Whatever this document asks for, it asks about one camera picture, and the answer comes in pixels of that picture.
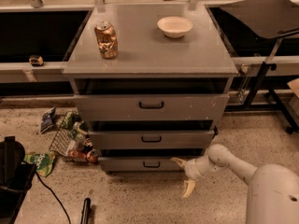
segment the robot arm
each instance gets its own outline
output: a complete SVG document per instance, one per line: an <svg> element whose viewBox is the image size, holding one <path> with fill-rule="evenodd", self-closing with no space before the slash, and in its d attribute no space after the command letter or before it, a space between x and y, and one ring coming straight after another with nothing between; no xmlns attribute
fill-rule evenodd
<svg viewBox="0 0 299 224"><path fill-rule="evenodd" d="M173 158L189 178L183 197L188 197L206 173L230 169L248 185L246 224L299 223L299 177L276 164L259 168L240 160L222 145L212 145L206 155L185 161Z"/></svg>

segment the gray countertop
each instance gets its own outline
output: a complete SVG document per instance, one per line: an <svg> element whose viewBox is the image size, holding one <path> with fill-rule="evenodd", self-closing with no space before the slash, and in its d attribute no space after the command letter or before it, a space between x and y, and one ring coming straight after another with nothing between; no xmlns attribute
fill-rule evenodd
<svg viewBox="0 0 299 224"><path fill-rule="evenodd" d="M64 70L68 75L207 75L236 74L221 38L206 7L198 3L189 10L188 3L113 4L105 12L97 9L89 18ZM158 28L159 19L181 16L193 28L178 39L169 38ZM101 57L94 27L99 21L110 21L116 30L119 54L107 60Z"/></svg>

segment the wire basket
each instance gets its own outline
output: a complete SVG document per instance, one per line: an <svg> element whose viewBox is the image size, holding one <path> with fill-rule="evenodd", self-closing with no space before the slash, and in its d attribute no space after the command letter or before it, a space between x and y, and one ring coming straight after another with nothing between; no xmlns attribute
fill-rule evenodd
<svg viewBox="0 0 299 224"><path fill-rule="evenodd" d="M62 121L57 133L55 134L49 150L54 152L57 156L62 157L64 161L87 163L86 159L70 157L67 154L68 150L70 149L72 138L69 136L69 130L62 128L62 124L64 123L64 121L66 121L68 113L78 114L78 112L73 111L67 112L65 114L64 120Z"/></svg>

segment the small round can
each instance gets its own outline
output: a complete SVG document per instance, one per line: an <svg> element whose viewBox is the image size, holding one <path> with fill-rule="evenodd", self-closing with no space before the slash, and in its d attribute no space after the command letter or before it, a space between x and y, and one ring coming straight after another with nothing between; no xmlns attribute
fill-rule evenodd
<svg viewBox="0 0 299 224"><path fill-rule="evenodd" d="M103 58L110 59L118 55L118 39L113 25L109 21L100 21L94 27L95 36Z"/></svg>

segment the cardboard box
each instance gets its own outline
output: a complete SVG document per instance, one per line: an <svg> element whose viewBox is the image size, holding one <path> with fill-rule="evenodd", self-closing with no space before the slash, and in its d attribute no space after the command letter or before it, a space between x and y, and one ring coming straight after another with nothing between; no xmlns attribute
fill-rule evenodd
<svg viewBox="0 0 299 224"><path fill-rule="evenodd" d="M297 116L299 116L299 78L290 81L288 86L294 92L294 96L291 98L289 105Z"/></svg>

